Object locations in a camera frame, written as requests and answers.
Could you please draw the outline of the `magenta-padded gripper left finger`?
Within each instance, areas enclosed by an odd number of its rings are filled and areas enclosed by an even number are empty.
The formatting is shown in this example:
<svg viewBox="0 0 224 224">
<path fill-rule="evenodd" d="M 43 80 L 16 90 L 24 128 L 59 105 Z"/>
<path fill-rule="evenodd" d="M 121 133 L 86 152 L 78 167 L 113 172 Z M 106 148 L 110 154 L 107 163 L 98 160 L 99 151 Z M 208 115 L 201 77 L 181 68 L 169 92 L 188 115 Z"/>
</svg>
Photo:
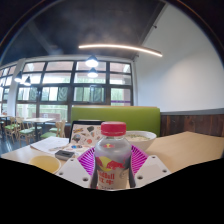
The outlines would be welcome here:
<svg viewBox="0 0 224 224">
<path fill-rule="evenodd" d="M 78 158 L 68 159 L 56 175 L 81 187 L 95 189 L 94 169 L 94 149 L 90 148 Z"/>
</svg>

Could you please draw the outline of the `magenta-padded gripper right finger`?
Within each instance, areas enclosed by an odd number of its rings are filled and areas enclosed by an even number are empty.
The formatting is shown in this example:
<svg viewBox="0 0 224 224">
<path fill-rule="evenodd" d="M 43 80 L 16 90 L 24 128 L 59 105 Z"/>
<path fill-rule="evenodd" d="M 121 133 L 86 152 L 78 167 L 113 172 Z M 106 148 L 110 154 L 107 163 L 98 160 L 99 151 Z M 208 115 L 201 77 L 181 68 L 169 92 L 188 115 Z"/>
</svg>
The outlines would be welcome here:
<svg viewBox="0 0 224 224">
<path fill-rule="evenodd" d="M 141 149 L 132 146 L 129 170 L 131 188 L 143 187 L 169 174 L 169 169 L 156 155 L 147 155 Z"/>
</svg>

